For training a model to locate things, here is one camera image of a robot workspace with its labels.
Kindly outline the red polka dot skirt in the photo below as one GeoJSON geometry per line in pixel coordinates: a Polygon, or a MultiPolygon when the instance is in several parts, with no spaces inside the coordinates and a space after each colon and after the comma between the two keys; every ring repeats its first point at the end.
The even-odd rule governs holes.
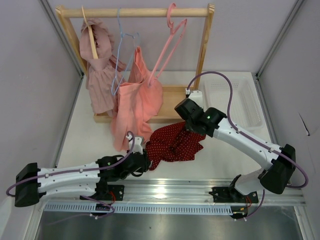
{"type": "Polygon", "coordinates": [[[178,122],[155,130],[146,142],[145,149],[151,161],[150,171],[160,162],[193,161],[196,153],[203,149],[200,144],[206,136],[186,129],[185,122],[178,122]]]}

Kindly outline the pink plastic hanger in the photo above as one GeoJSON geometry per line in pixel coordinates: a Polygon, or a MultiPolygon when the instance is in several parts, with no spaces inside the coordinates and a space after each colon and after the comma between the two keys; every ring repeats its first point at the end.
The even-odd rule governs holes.
{"type": "Polygon", "coordinates": [[[173,2],[167,9],[166,23],[170,30],[170,34],[148,78],[147,82],[149,87],[154,84],[161,73],[165,70],[183,36],[185,35],[188,20],[185,18],[178,25],[175,25],[174,21],[172,20],[172,12],[176,8],[177,5],[173,2]]]}

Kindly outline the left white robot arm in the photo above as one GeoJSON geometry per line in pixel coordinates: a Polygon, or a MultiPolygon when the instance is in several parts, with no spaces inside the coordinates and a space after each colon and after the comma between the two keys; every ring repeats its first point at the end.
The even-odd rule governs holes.
{"type": "Polygon", "coordinates": [[[47,199],[88,198],[97,201],[122,201],[128,176],[140,177],[149,170],[146,152],[104,156],[94,162],[68,168],[39,168],[27,164],[16,176],[14,206],[29,207],[47,199]]]}

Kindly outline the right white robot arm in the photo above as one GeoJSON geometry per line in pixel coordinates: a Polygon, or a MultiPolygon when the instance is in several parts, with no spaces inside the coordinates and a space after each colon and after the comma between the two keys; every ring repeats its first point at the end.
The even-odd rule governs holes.
{"type": "Polygon", "coordinates": [[[210,107],[203,110],[196,102],[185,98],[175,108],[185,121],[188,131],[221,140],[249,156],[260,169],[237,175],[227,187],[225,202],[238,203],[251,193],[267,190],[282,194],[295,171],[295,149],[264,143],[255,135],[231,124],[222,111],[210,107]]]}

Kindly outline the beige wooden hanger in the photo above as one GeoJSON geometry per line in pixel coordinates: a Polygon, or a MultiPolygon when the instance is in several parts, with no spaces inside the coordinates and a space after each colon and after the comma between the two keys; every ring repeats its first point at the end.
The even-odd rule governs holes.
{"type": "Polygon", "coordinates": [[[87,27],[88,34],[89,34],[89,41],[90,41],[90,47],[91,47],[91,51],[92,51],[92,57],[94,59],[98,59],[98,53],[97,53],[97,49],[96,49],[96,43],[95,43],[95,39],[94,39],[92,26],[89,25],[89,23],[87,21],[85,10],[84,10],[83,6],[81,7],[81,11],[82,11],[83,19],[84,19],[84,22],[85,22],[85,25],[87,27]]]}

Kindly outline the white plastic basket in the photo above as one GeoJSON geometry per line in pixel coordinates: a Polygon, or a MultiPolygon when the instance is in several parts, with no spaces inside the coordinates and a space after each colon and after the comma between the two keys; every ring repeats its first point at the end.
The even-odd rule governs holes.
{"type": "MultiPolygon", "coordinates": [[[[232,122],[248,131],[262,128],[265,121],[252,82],[247,77],[230,77],[229,79],[232,85],[230,105],[232,122]]],[[[230,100],[228,82],[218,75],[206,76],[203,90],[206,106],[214,107],[226,114],[230,100]]]]}

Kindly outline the salmon pink garment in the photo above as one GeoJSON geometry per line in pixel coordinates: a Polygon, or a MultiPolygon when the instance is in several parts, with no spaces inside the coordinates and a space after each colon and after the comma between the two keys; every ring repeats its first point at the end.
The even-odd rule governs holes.
{"type": "Polygon", "coordinates": [[[148,121],[157,116],[163,104],[163,86],[150,77],[143,58],[142,49],[134,51],[134,59],[128,81],[117,91],[117,109],[110,127],[116,151],[128,150],[127,132],[141,136],[148,141],[153,133],[148,121]]]}

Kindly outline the mauve pleated dress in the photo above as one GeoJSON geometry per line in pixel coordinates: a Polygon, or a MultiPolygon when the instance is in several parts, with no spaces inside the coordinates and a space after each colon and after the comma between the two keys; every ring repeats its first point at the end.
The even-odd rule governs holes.
{"type": "Polygon", "coordinates": [[[89,92],[93,112],[106,113],[111,117],[118,105],[117,96],[112,95],[111,90],[117,88],[117,81],[121,80],[121,72],[125,70],[126,64],[113,55],[115,38],[107,25],[99,18],[88,18],[87,21],[92,27],[98,59],[93,58],[88,29],[83,22],[79,51],[82,59],[87,61],[85,86],[89,92]]]}

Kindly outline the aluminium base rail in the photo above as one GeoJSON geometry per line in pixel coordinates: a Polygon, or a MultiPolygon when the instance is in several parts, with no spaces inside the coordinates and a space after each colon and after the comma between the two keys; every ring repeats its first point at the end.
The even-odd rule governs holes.
{"type": "MultiPolygon", "coordinates": [[[[112,185],[124,186],[123,203],[132,204],[194,204],[212,203],[209,192],[213,187],[226,187],[230,180],[141,180],[133,178],[111,182],[112,185]]],[[[306,200],[300,189],[287,188],[282,194],[265,192],[264,206],[304,207],[306,200]]]]}

